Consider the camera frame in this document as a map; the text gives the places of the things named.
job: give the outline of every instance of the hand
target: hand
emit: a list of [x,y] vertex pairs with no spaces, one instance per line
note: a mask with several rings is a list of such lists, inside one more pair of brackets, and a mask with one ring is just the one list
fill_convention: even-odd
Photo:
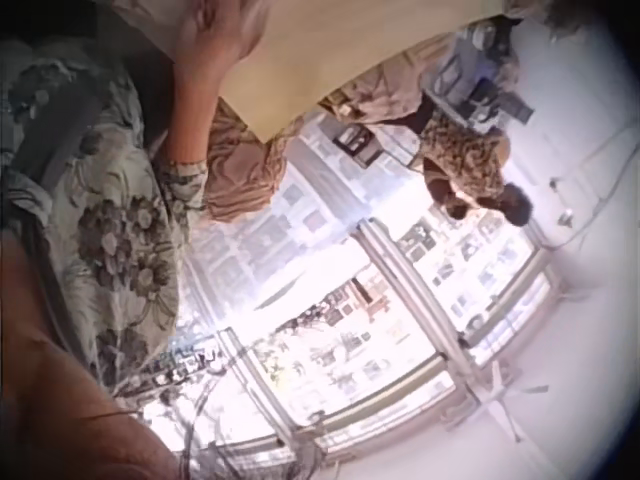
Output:
[[201,96],[258,44],[269,0],[193,0],[175,52],[177,91]]

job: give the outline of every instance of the wall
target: wall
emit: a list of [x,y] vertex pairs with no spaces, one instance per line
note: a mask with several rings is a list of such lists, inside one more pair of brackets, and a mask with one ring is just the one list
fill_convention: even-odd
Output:
[[[520,92],[536,113],[530,125],[509,127],[507,173],[534,199],[536,220],[555,245],[588,221],[640,138],[637,127],[625,129],[638,114],[637,92],[599,28],[550,44],[546,30],[525,23],[514,44]],[[550,391],[513,397],[508,405],[541,457],[559,470],[556,477],[585,478],[638,400],[637,175],[636,158],[586,236],[555,253],[579,294],[549,314],[518,359],[523,375],[516,386],[548,384]],[[562,200],[548,187],[553,176],[566,177]],[[566,207],[575,214],[573,231],[556,224]],[[528,458],[483,414],[452,433],[431,429],[350,462],[340,478],[550,478]]]

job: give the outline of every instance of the skin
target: skin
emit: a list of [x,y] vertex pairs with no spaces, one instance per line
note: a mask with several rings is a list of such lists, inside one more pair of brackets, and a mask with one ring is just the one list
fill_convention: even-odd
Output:
[[[220,85],[247,42],[255,44],[259,3],[250,1],[248,14],[241,0],[203,0],[185,19],[165,147],[170,161],[206,158]],[[21,463],[24,478],[179,478],[177,461],[160,439],[52,342],[33,267],[9,231],[2,232],[0,254],[2,401],[21,444],[32,446]]]

